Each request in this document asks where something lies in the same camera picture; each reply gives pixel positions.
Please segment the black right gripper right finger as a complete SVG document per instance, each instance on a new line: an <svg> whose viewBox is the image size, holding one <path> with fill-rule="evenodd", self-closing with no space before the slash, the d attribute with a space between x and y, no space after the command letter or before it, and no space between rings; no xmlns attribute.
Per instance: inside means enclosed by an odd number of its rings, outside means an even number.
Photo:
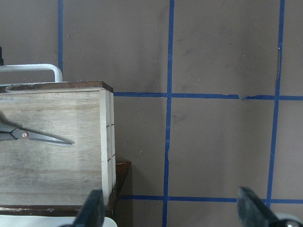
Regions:
<svg viewBox="0 0 303 227"><path fill-rule="evenodd" d="M248 187L237 191L237 212L243 227L279 227L280 220Z"/></svg>

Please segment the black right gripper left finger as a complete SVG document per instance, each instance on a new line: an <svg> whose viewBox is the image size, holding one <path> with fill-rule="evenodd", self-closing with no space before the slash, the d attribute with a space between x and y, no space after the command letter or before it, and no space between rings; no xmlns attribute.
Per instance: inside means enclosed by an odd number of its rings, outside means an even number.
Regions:
<svg viewBox="0 0 303 227"><path fill-rule="evenodd" d="M101 227L105 218L102 190L92 190L81 207L72 227Z"/></svg>

